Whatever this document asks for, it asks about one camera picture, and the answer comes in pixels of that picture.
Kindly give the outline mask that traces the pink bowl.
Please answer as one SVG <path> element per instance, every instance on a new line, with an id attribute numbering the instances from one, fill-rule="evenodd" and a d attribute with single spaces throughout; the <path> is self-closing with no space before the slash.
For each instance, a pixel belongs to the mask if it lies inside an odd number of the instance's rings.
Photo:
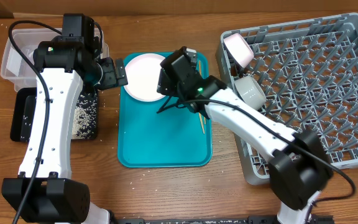
<path id="1" fill-rule="evenodd" d="M 224 38 L 223 42 L 227 51 L 242 68 L 246 68 L 254 58 L 253 50 L 240 34 L 230 35 Z"/>

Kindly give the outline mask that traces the grey bowl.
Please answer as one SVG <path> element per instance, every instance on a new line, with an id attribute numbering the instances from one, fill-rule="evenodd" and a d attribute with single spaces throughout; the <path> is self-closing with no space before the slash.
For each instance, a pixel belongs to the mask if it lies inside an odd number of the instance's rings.
<path id="1" fill-rule="evenodd" d="M 267 101 L 265 93 L 252 76 L 236 80 L 234 86 L 242 100 L 255 110 L 261 109 Z"/>

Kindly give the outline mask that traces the white paper cup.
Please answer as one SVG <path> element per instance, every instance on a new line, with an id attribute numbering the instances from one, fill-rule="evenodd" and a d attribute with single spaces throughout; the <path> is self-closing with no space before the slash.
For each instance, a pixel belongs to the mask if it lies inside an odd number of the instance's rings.
<path id="1" fill-rule="evenodd" d="M 254 156 L 254 165 L 256 166 L 257 170 L 266 171 L 267 169 L 267 162 L 260 154 Z"/>

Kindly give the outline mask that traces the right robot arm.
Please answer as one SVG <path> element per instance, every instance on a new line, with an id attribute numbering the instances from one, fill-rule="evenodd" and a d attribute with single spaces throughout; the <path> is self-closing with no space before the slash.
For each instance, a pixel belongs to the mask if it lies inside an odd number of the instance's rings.
<path id="1" fill-rule="evenodd" d="M 203 78 L 197 56 L 182 47 L 161 62 L 157 91 L 176 97 L 175 107 L 201 113 L 233 131 L 267 162 L 270 187 L 281 201 L 275 223 L 309 223 L 311 209 L 333 176 L 318 135 L 276 123 L 244 103 L 214 76 Z"/>

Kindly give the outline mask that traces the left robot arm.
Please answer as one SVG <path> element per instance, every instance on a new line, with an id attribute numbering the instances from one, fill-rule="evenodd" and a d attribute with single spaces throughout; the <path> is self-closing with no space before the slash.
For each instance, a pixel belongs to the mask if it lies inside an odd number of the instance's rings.
<path id="1" fill-rule="evenodd" d="M 37 95 L 29 145 L 15 178 L 1 193 L 28 223 L 114 223 L 110 210 L 91 202 L 86 184 L 71 178 L 70 146 L 75 108 L 83 90 L 127 85 L 122 59 L 102 58 L 100 25 L 84 14 L 65 14 L 63 26 L 42 41 L 28 66 Z"/>

